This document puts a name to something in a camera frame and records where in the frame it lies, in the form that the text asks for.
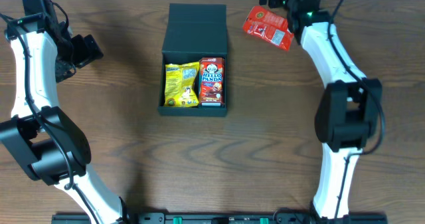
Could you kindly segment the dark green box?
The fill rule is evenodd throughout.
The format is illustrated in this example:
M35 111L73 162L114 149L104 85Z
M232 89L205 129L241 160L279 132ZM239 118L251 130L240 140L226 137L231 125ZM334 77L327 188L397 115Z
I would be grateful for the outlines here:
M202 58L228 61L226 5L172 3L162 47L158 112L162 116L225 117L227 115L227 74L223 74L222 106L166 107L165 65L185 64Z

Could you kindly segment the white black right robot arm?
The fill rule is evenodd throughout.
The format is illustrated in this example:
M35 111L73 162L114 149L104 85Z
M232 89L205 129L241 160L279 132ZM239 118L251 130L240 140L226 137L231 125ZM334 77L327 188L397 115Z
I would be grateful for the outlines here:
M320 1L259 0L287 11L287 28L311 57L325 88L314 120L323 154L319 185L304 223L386 223L385 215L351 214L348 208L358 159L383 141L383 87L356 67L339 40L336 12L321 9Z

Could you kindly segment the red Hello Panda box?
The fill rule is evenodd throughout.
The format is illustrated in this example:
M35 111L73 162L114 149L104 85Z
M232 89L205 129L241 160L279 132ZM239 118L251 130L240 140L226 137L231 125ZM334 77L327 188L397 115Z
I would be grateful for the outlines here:
M201 106L224 105L224 65L221 57L206 57L200 60L199 102Z

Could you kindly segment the yellow snack packet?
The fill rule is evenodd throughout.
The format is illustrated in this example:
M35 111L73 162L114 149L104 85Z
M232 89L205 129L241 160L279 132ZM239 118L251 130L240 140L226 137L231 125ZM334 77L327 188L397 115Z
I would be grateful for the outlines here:
M199 62L165 65L165 103L168 107L194 107L199 99L194 90Z

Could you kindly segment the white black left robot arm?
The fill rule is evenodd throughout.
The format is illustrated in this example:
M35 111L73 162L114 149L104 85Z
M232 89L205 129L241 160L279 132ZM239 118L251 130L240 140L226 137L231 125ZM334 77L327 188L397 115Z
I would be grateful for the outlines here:
M123 199L91 166L83 131L63 112L57 85L102 58L93 36L74 35L52 0L23 0L24 16L4 16L5 38L16 62L16 95L1 143L26 175L68 194L84 215L75 223L129 223Z

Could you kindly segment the red snack packet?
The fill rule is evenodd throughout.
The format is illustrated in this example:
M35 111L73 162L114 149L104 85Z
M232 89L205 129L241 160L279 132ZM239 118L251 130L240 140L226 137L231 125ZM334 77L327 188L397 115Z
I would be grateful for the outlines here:
M288 28L287 19L262 6L254 6L250 10L242 30L285 51L290 49L294 38Z

